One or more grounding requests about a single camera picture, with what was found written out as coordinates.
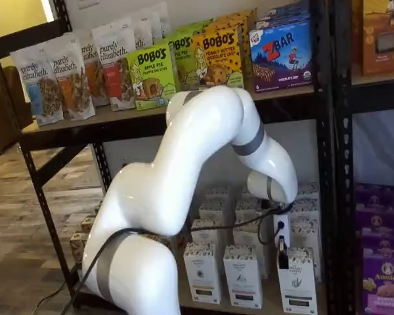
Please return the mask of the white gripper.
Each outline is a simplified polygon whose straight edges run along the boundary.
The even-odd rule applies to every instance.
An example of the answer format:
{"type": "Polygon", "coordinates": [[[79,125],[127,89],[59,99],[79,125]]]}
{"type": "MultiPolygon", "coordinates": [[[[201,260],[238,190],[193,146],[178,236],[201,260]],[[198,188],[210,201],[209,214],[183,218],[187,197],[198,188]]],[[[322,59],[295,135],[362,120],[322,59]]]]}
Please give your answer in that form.
{"type": "Polygon", "coordinates": [[[278,247],[277,265],[281,270],[289,269],[287,248],[290,242],[290,219],[288,214],[273,215],[274,244],[278,247]]]}

